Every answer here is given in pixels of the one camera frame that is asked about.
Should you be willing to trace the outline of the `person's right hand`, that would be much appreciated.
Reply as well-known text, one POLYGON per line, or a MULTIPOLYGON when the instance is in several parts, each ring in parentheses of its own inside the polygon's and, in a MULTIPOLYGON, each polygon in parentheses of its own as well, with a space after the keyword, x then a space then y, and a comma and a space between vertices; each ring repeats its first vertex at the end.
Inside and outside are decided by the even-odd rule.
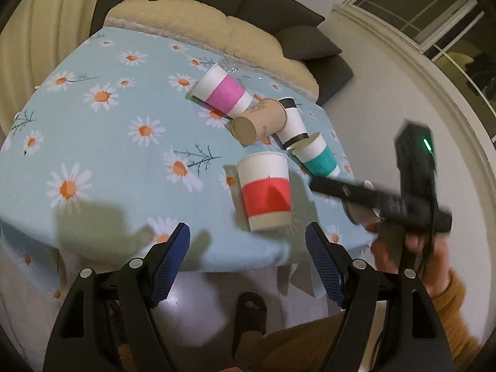
MULTIPOLYGON (((427 235, 408 233, 404 243, 411 254, 419 255, 423 251, 427 240, 427 235)), ((371 252, 378 271, 393 274, 398 273, 398 266, 392 260, 386 244, 378 236, 372 243, 371 252)), ((433 252, 425 262, 425 269, 421 273, 421 280, 430 297, 439 296, 450 284, 449 247, 446 238, 433 238, 433 252)))

